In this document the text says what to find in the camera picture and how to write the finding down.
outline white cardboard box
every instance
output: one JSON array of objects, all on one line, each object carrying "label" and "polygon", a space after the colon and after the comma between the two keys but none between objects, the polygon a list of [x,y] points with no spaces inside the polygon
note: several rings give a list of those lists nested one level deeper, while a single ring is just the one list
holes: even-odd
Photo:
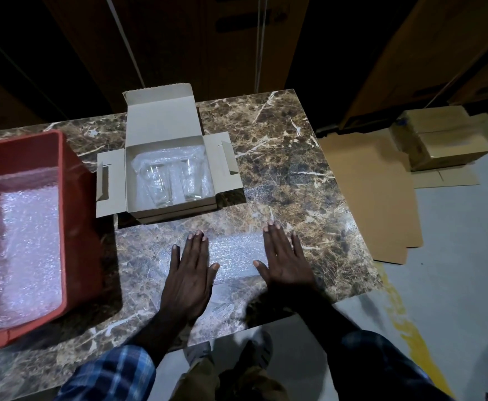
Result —
[{"label": "white cardboard box", "polygon": [[127,211],[141,223],[150,223],[217,208],[214,196],[140,211],[131,161],[142,152],[204,145],[214,193],[242,188],[229,133],[202,135],[190,84],[126,91],[124,97],[125,148],[97,155],[97,217]]}]

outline shoe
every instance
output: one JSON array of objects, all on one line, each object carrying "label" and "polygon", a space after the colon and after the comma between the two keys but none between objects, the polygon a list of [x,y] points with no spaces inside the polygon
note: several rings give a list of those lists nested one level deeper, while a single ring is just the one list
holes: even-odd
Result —
[{"label": "shoe", "polygon": [[210,361],[213,360],[212,349],[210,347],[210,342],[198,343],[194,346],[187,346],[184,348],[183,353],[185,354],[186,361],[188,365],[191,366],[197,360],[208,358]]},{"label": "shoe", "polygon": [[236,366],[243,370],[253,366],[266,370],[272,359],[273,351],[274,345],[270,334],[262,329],[257,330],[244,346]]}]

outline person's left hand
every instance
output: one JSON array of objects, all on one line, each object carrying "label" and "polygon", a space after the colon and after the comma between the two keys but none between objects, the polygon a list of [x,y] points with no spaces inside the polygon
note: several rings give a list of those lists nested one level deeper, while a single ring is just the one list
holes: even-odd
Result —
[{"label": "person's left hand", "polygon": [[174,245],[160,310],[194,322],[207,307],[220,265],[213,263],[208,267],[209,240],[200,230],[188,236],[181,260],[179,254],[180,247]]}]

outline hand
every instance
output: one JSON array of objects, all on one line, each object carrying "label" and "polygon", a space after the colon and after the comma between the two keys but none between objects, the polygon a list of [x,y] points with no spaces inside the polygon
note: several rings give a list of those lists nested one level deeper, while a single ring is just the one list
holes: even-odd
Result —
[{"label": "hand", "polygon": [[200,230],[188,236],[181,260],[179,253],[180,247],[174,245],[170,272],[160,298],[160,311],[194,322],[207,307],[220,265],[207,266],[209,240]]},{"label": "hand", "polygon": [[300,238],[292,232],[292,246],[279,222],[269,221],[263,229],[268,267],[254,260],[253,265],[270,288],[273,285],[305,285],[315,287],[313,270],[303,255]]}]

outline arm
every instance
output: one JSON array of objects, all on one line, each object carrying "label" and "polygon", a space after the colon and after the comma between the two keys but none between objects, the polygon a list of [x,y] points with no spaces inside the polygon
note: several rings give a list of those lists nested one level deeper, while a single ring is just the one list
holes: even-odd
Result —
[{"label": "arm", "polygon": [[255,260],[275,300],[298,312],[326,354],[339,399],[450,398],[383,336],[361,330],[319,292],[298,236],[279,223],[263,229],[268,267]]},{"label": "arm", "polygon": [[220,267],[208,267],[208,258],[209,241],[201,231],[188,236],[182,257],[174,245],[159,312],[124,346],[79,366],[55,401],[147,400],[156,366],[181,330],[207,307]]}]

